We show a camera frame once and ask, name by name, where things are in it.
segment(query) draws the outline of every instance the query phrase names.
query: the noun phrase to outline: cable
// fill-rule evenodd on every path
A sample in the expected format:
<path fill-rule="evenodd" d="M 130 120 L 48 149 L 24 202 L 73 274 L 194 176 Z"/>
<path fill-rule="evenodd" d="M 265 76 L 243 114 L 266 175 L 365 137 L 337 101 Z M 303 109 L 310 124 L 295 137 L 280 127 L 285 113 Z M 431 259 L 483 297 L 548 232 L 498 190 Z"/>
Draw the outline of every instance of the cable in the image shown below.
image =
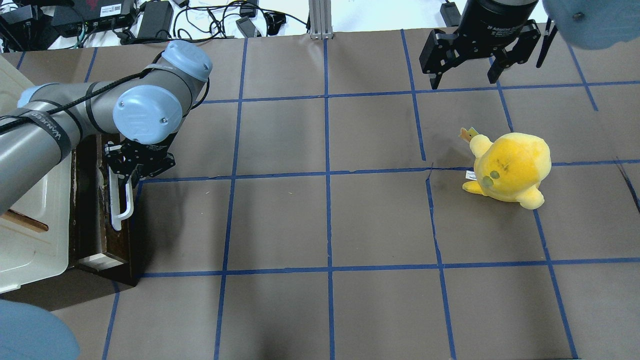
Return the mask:
<path fill-rule="evenodd" d="M 209 95 L 209 78 L 207 78 L 207 85 L 206 88 L 204 89 L 204 94 L 202 95 L 202 97 L 200 98 L 200 100 L 198 100 L 198 102 L 196 102 L 195 105 L 193 105 L 191 107 L 191 109 L 189 109 L 190 111 L 197 108 L 198 106 L 200 106 L 200 104 L 202 104 L 202 102 L 204 101 L 204 99 L 207 97 L 207 95 Z"/>
<path fill-rule="evenodd" d="M 0 117 L 0 120 L 10 118 L 10 117 L 13 117 L 13 116 L 3 116 L 3 117 Z M 31 119 L 29 119 L 28 117 L 13 117 L 13 118 L 15 118 L 14 121 L 8 122 L 5 125 L 0 126 L 0 135 L 31 121 Z"/>
<path fill-rule="evenodd" d="M 187 33 L 187 35 L 189 35 L 189 40 L 193 40 L 193 37 L 191 37 L 191 34 L 189 34 L 189 32 L 186 31 L 185 29 L 178 29 L 178 38 L 182 38 L 180 37 L 180 30 L 184 31 L 185 33 Z"/>
<path fill-rule="evenodd" d="M 108 84 L 106 86 L 103 86 L 102 88 L 99 88 L 96 91 L 90 92 L 89 94 L 87 94 L 87 95 L 85 95 L 85 96 L 83 96 L 83 97 L 81 97 L 79 99 L 76 99 L 76 100 L 74 100 L 74 101 L 72 101 L 72 102 L 70 102 L 70 103 L 68 103 L 66 105 L 58 106 L 55 109 L 47 110 L 47 113 L 49 115 L 53 115 L 53 114 L 59 113 L 61 111 L 69 110 L 69 109 L 73 108 L 74 106 L 76 106 L 78 104 L 81 104 L 81 103 L 87 101 L 88 99 L 91 99 L 92 97 L 96 97 L 96 96 L 102 94 L 105 91 L 111 90 L 114 87 L 116 87 L 116 86 L 118 86 L 118 85 L 120 85 L 122 83 L 126 83 L 127 81 L 130 81 L 130 80 L 133 80 L 133 79 L 136 79 L 136 78 L 142 78 L 147 73 L 148 73 L 148 71 L 143 70 L 143 71 L 141 71 L 141 72 L 139 72 L 137 74 L 125 76 L 122 79 L 116 80 L 116 81 L 114 81 L 114 82 L 112 82 L 112 83 L 110 83 L 110 84 Z"/>
<path fill-rule="evenodd" d="M 261 8 L 257 5 L 251 4 L 251 3 L 247 3 L 244 0 L 236 0 L 236 1 L 231 1 L 229 4 L 226 5 L 216 5 L 216 6 L 187 6 L 186 8 L 180 10 L 176 16 L 175 19 L 173 21 L 173 27 L 172 27 L 172 34 L 173 37 L 177 37 L 178 36 L 178 32 L 180 32 L 180 29 L 177 28 L 177 19 L 180 17 L 181 14 L 186 13 L 186 17 L 187 17 L 187 22 L 192 25 L 194 28 L 196 28 L 197 30 L 201 31 L 202 33 L 206 33 L 207 31 L 204 31 L 202 28 L 199 28 L 198 26 L 196 26 L 195 24 L 192 23 L 191 19 L 188 18 L 188 13 L 189 11 L 205 11 L 209 14 L 209 17 L 211 18 L 211 23 L 209 24 L 209 33 L 212 35 L 209 38 L 205 38 L 205 39 L 196 39 L 193 40 L 193 38 L 191 38 L 190 41 L 192 42 L 199 42 L 199 41 L 206 41 L 206 40 L 210 40 L 212 38 L 216 38 L 216 36 L 221 35 L 221 37 L 219 38 L 228 38 L 227 36 L 227 30 L 225 28 L 225 20 L 227 17 L 229 16 L 233 16 L 233 15 L 237 15 L 239 16 L 238 13 L 229 13 L 227 14 L 227 12 L 229 11 L 229 9 L 231 8 L 239 8 L 240 6 L 249 6 L 251 8 L 254 8 L 256 10 L 259 10 L 262 13 L 262 17 L 264 18 L 265 22 L 267 22 L 267 14 L 268 13 L 278 13 L 278 14 L 284 14 L 286 17 L 290 17 L 298 22 L 300 22 L 301 24 L 307 26 L 308 22 L 302 21 L 299 18 L 288 14 L 288 13 L 284 13 L 284 12 L 279 12 L 276 10 L 269 10 L 269 9 L 264 9 Z M 222 19 L 218 20 L 215 15 L 213 14 L 213 11 L 219 11 L 222 10 Z"/>

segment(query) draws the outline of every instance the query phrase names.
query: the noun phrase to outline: electronic device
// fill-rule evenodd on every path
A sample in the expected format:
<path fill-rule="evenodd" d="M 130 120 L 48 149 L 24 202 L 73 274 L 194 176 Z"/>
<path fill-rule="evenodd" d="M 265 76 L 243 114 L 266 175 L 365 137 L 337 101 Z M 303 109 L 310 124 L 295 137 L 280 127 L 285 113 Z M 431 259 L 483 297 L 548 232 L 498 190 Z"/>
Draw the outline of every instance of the electronic device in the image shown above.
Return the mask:
<path fill-rule="evenodd" d="M 258 6 L 258 0 L 247 0 L 248 5 L 240 6 L 240 16 L 242 17 L 255 17 L 256 6 Z"/>
<path fill-rule="evenodd" d="M 51 16 L 27 5 L 0 14 L 0 38 L 5 49 L 32 51 L 46 50 L 58 34 L 51 28 Z"/>
<path fill-rule="evenodd" d="M 248 17 L 241 17 L 236 20 L 236 24 L 238 25 L 238 29 L 244 37 L 246 38 L 259 38 L 262 36 L 260 31 L 253 25 L 251 19 Z"/>
<path fill-rule="evenodd" d="M 143 12 L 138 38 L 163 38 L 169 36 L 173 8 L 168 1 L 151 1 L 140 6 Z"/>
<path fill-rule="evenodd" d="M 104 31 L 124 28 L 132 25 L 137 12 L 134 0 L 77 0 L 73 7 L 56 6 L 51 25 L 60 34 L 68 38 L 78 36 L 82 32 L 83 23 L 87 23 L 85 31 Z"/>
<path fill-rule="evenodd" d="M 189 0 L 171 0 L 174 4 L 176 4 L 179 8 L 183 8 L 189 4 Z"/>

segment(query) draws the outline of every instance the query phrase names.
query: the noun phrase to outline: yellow plush toy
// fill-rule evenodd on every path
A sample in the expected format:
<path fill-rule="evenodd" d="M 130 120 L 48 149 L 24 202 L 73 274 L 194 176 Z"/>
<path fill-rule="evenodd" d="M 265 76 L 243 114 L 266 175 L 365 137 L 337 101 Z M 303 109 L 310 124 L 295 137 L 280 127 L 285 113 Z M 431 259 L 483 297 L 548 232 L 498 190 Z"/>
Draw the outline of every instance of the yellow plush toy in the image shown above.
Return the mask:
<path fill-rule="evenodd" d="M 479 135 L 473 127 L 462 129 L 460 137 L 469 142 L 476 156 L 476 179 L 462 188 L 497 200 L 519 202 L 533 210 L 545 201 L 538 190 L 551 171 L 549 146 L 541 138 L 522 133 L 502 135 L 495 143 Z"/>

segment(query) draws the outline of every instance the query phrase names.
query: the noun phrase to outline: blue joint cap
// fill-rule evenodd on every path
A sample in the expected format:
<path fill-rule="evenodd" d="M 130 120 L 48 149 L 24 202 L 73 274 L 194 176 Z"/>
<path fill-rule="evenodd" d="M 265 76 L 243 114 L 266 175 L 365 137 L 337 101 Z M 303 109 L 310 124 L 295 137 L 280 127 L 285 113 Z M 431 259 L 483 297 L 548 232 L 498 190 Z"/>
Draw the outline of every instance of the blue joint cap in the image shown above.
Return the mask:
<path fill-rule="evenodd" d="M 182 106 L 165 88 L 139 85 L 125 91 L 113 107 L 113 122 L 128 139 L 159 143 L 180 126 Z"/>
<path fill-rule="evenodd" d="M 29 103 L 29 101 L 31 101 L 31 98 L 33 97 L 33 94 L 36 93 L 36 91 L 40 90 L 41 88 L 43 88 L 43 87 L 45 87 L 47 85 L 51 85 L 51 84 L 58 84 L 58 83 L 46 83 L 46 84 L 42 84 L 42 85 L 38 85 L 38 86 L 32 86 L 30 88 L 27 88 L 20 95 L 20 99 L 18 99 L 17 106 L 19 108 L 21 108 L 21 107 L 27 105 Z"/>
<path fill-rule="evenodd" d="M 162 57 L 173 66 L 202 81 L 209 78 L 213 64 L 211 59 L 196 45 L 184 40 L 174 40 L 166 46 Z"/>

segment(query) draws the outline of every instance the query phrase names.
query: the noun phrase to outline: black device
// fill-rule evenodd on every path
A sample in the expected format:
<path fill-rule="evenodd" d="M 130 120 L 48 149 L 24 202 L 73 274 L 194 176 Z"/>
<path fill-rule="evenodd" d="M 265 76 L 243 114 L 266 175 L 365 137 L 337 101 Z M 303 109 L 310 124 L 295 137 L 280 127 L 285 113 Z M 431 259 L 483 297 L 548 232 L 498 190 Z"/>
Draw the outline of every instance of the black device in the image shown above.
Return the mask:
<path fill-rule="evenodd" d="M 73 0 L 20 0 L 19 3 L 35 6 L 72 6 L 74 4 Z"/>
<path fill-rule="evenodd" d="M 528 20 L 537 4 L 538 0 L 469 0 L 453 34 L 431 30 L 420 54 L 420 67 L 429 74 L 431 88 L 438 88 L 445 71 L 467 60 L 494 56 L 487 73 L 491 84 L 504 69 L 527 62 L 540 39 L 538 26 Z"/>
<path fill-rule="evenodd" d="M 63 37 L 78 36 L 83 22 L 86 31 L 124 28 L 136 20 L 134 0 L 76 0 L 73 7 L 56 6 L 51 25 Z"/>
<path fill-rule="evenodd" d="M 189 0 L 171 0 L 174 4 L 176 4 L 179 8 L 183 8 L 189 4 Z"/>
<path fill-rule="evenodd" d="M 274 36 L 280 32 L 280 27 L 287 23 L 287 16 L 280 12 L 264 12 L 267 20 L 267 35 Z"/>
<path fill-rule="evenodd" d="M 440 5 L 440 14 L 442 15 L 444 24 L 448 28 L 460 25 L 460 11 L 458 11 L 456 3 L 444 3 Z"/>
<path fill-rule="evenodd" d="M 256 6 L 258 6 L 258 0 L 246 0 L 246 3 L 249 5 L 240 6 L 240 16 L 241 17 L 255 17 L 256 14 Z"/>
<path fill-rule="evenodd" d="M 253 25 L 251 19 L 248 17 L 241 17 L 240 19 L 237 19 L 236 24 L 238 25 L 238 29 L 240 29 L 242 35 L 246 38 L 259 38 L 262 36 L 260 31 L 255 27 L 255 25 Z"/>
<path fill-rule="evenodd" d="M 46 50 L 58 38 L 51 28 L 51 16 L 37 6 L 27 5 L 0 14 L 0 38 L 5 50 Z"/>
<path fill-rule="evenodd" d="M 143 12 L 138 38 L 163 38 L 169 36 L 173 8 L 168 1 L 151 1 L 140 6 Z"/>

